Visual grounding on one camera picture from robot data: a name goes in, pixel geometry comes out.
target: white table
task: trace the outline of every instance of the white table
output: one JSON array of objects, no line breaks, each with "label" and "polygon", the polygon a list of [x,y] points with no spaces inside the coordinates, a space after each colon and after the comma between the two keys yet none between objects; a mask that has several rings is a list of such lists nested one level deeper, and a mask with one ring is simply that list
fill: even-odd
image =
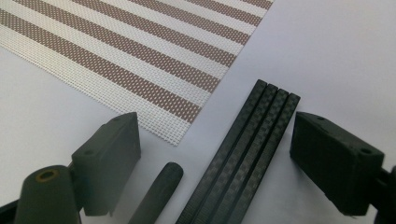
[{"label": "white table", "polygon": [[[140,129],[142,158],[114,217],[127,223],[169,161],[184,176],[158,219],[175,223],[258,78],[302,97],[321,115],[386,153],[396,164],[396,2],[276,0],[178,147]],[[118,114],[0,48],[0,205],[19,198],[23,179],[71,154]],[[292,162],[292,122],[244,223],[373,223],[344,217]]]}]

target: black rubber part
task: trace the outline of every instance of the black rubber part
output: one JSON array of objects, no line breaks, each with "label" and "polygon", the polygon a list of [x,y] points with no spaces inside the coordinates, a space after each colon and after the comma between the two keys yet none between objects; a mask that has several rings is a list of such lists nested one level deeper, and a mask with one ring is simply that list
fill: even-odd
[{"label": "black rubber part", "polygon": [[168,162],[149,188],[129,224],[151,224],[165,208],[183,176],[183,169],[174,162]]},{"label": "black rubber part", "polygon": [[396,223],[396,166],[388,173],[382,170],[372,182],[368,195],[370,203],[378,210],[375,224]]},{"label": "black rubber part", "polygon": [[381,151],[325,118],[298,112],[290,155],[340,212],[366,214]]},{"label": "black rubber part", "polygon": [[0,223],[13,224],[17,213],[18,200],[0,207]]},{"label": "black rubber part", "polygon": [[26,177],[23,181],[15,223],[80,223],[67,167],[49,166]]},{"label": "black rubber part", "polygon": [[[289,95],[286,91],[279,91],[273,85],[263,88],[264,85],[265,83],[260,80],[256,83],[233,127],[180,215],[178,224],[228,223],[231,214],[240,218],[239,222],[242,221],[255,188],[257,189],[261,181],[259,179],[259,182],[256,183],[250,180],[251,175],[257,173],[254,173],[253,169],[260,165],[264,173],[274,155],[274,153],[262,153],[266,159],[269,158],[268,164],[258,163],[262,148],[271,143],[269,148],[275,152],[283,133],[278,136],[277,133],[272,134],[271,132],[286,130],[300,99],[294,94]],[[288,111],[289,114],[290,109],[291,114],[287,119],[284,114],[285,111]],[[278,120],[280,115],[287,119],[286,124],[283,123],[283,119]],[[247,200],[245,189],[249,189],[249,192],[253,191],[249,200]]]}]

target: brown stripe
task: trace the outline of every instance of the brown stripe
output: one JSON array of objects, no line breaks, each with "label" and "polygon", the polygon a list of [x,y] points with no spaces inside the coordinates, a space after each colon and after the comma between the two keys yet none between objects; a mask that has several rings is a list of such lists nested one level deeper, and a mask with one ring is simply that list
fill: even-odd
[{"label": "brown stripe", "polygon": [[170,91],[167,91],[117,65],[111,63],[57,35],[54,35],[28,21],[24,21],[3,9],[0,9],[0,24],[25,35],[41,45],[52,49],[70,60],[81,64],[100,76],[103,76],[169,111],[170,113],[192,122],[200,107]]},{"label": "brown stripe", "polygon": [[152,64],[163,71],[179,77],[206,91],[212,92],[219,84],[219,79],[196,68],[175,60],[154,49],[150,49],[129,38],[114,33],[93,22],[87,21],[58,7],[39,0],[14,0],[30,9],[36,10],[56,21],[71,26],[87,35],[91,35],[114,48],[129,53],[136,58]]},{"label": "brown stripe", "polygon": [[183,35],[177,31],[169,29],[158,23],[146,20],[138,17],[128,11],[122,10],[118,7],[113,7],[107,3],[98,0],[72,0],[73,2],[79,3],[84,7],[89,7],[93,10],[101,12],[109,17],[112,17],[118,21],[123,21],[129,25],[132,25],[142,31],[156,35],[164,40],[167,40],[173,44],[179,45],[184,49],[188,49],[199,55],[202,55],[208,59],[211,59],[217,63],[221,63],[226,66],[231,66],[235,55],[226,52],[222,49],[218,49],[214,46],[208,45],[202,41]]},{"label": "brown stripe", "polygon": [[211,9],[213,11],[217,11],[221,14],[224,14],[226,16],[235,18],[240,21],[244,21],[246,23],[258,26],[260,21],[262,20],[261,17],[252,15],[250,13],[247,13],[246,11],[239,10],[234,7],[229,7],[226,5],[223,5],[222,3],[218,3],[212,0],[186,0],[188,2],[194,3],[195,5],[198,5],[200,7],[206,7],[208,9]]},{"label": "brown stripe", "polygon": [[270,6],[273,4],[272,2],[266,0],[242,0],[242,1],[247,2],[256,7],[265,8],[267,10],[270,9]]},{"label": "brown stripe", "polygon": [[129,1],[137,3],[140,6],[161,12],[162,14],[168,15],[180,21],[184,21],[186,23],[204,29],[208,32],[211,32],[215,35],[220,35],[227,39],[231,39],[232,41],[242,45],[246,44],[249,38],[249,35],[237,31],[231,27],[221,25],[219,23],[210,21],[206,18],[181,10],[180,8],[166,5],[162,2],[148,1],[148,0],[129,0]]}]

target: white stripe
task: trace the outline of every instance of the white stripe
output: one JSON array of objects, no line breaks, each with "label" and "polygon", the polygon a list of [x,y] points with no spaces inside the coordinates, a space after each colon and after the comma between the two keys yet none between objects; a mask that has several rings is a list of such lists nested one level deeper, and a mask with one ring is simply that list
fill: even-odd
[{"label": "white stripe", "polygon": [[104,58],[132,73],[176,94],[186,100],[202,107],[209,98],[210,93],[170,75],[151,64],[145,63],[130,54],[115,49],[102,41],[86,35],[78,30],[46,17],[28,7],[13,1],[6,1],[0,8],[20,17],[32,24],[64,38],[96,55]]},{"label": "white stripe", "polygon": [[182,10],[188,11],[194,15],[207,18],[208,20],[217,22],[219,24],[231,27],[247,35],[251,35],[253,31],[256,29],[256,26],[254,25],[223,15],[216,11],[210,10],[206,7],[200,7],[198,5],[195,5],[193,3],[184,0],[157,0],[157,1],[165,3],[172,7],[177,7]]},{"label": "white stripe", "polygon": [[258,17],[263,17],[265,12],[267,12],[267,9],[265,8],[256,7],[241,0],[211,0],[211,1],[222,3],[227,7],[233,7]]},{"label": "white stripe", "polygon": [[101,0],[101,1],[111,5],[113,7],[121,8],[125,11],[128,11],[128,12],[135,14],[136,16],[139,16],[146,20],[153,21],[153,22],[158,23],[162,26],[165,26],[172,30],[178,31],[178,32],[182,33],[183,35],[187,35],[187,36],[190,36],[197,40],[200,40],[200,41],[202,41],[206,44],[212,45],[218,49],[227,51],[233,55],[237,55],[243,47],[243,45],[236,43],[230,39],[227,39],[220,35],[215,35],[215,34],[208,32],[204,29],[193,26],[193,25],[188,24],[184,21],[180,21],[173,17],[164,15],[160,12],[155,11],[155,10],[152,10],[152,9],[149,9],[146,7],[142,7],[138,4],[130,2],[128,0],[120,0],[120,1]]},{"label": "white stripe", "polygon": [[47,70],[100,103],[121,114],[136,111],[139,125],[173,145],[178,144],[190,126],[187,121],[3,25],[0,25],[0,37],[0,45],[3,47]]},{"label": "white stripe", "polygon": [[87,21],[100,24],[101,26],[113,31],[119,35],[128,37],[139,44],[151,49],[155,49],[171,58],[181,61],[191,67],[201,70],[213,77],[222,78],[227,72],[228,67],[220,63],[216,63],[197,53],[183,49],[182,47],[172,44],[156,35],[151,35],[133,26],[121,21],[108,17],[98,11],[84,7],[80,4],[69,1],[52,1],[42,0],[53,6],[61,8],[67,12],[73,13]]}]

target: striped fabric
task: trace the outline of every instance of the striped fabric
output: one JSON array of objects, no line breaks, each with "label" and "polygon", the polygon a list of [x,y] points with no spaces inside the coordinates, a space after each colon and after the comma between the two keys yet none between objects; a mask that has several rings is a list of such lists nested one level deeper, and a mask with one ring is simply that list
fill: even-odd
[{"label": "striped fabric", "polygon": [[266,0],[1,0],[0,46],[177,145]]}]

